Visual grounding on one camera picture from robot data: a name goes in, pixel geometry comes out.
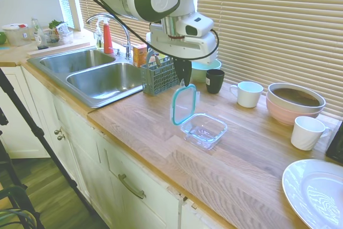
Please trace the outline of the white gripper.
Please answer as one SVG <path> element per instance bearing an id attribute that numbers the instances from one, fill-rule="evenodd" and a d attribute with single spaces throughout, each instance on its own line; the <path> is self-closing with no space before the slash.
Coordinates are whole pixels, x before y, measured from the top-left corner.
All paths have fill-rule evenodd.
<path id="1" fill-rule="evenodd" d="M 150 46 L 158 53 L 190 60 L 174 59 L 174 68 L 178 80 L 181 82 L 184 79 L 185 86 L 190 84 L 191 61 L 210 64 L 217 58 L 217 41 L 212 32 L 199 38 L 185 36 L 182 39 L 172 39 L 164 33 L 160 24 L 151 24 L 150 32 Z"/>

